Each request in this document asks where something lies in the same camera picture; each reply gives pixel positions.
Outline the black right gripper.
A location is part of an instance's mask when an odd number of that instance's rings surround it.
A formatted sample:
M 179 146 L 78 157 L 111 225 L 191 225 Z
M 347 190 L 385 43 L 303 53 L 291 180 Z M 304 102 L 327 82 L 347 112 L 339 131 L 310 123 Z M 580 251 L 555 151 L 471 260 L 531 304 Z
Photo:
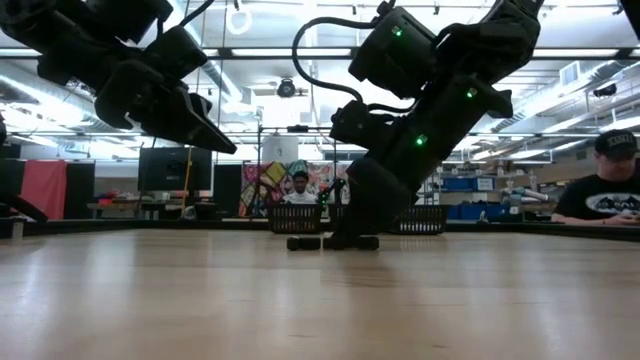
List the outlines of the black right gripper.
M 513 115 L 510 89 L 498 90 L 470 75 L 430 84 L 425 101 L 408 116 L 383 166 L 357 159 L 347 168 L 349 202 L 335 223 L 332 241 L 356 241 L 359 235 L 389 229 L 414 204 L 410 189 L 419 188 L 485 114 Z

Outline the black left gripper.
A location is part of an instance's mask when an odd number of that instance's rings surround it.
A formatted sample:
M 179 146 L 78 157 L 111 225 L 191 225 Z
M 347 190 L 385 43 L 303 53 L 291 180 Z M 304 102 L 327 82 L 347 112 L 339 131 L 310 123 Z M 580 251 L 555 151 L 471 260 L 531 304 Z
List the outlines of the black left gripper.
M 149 135 L 215 152 L 236 152 L 236 145 L 209 119 L 211 102 L 184 88 L 169 92 L 165 76 L 138 60 L 115 67 L 94 105 L 97 116 L 115 128 L 132 129 L 129 116 Z

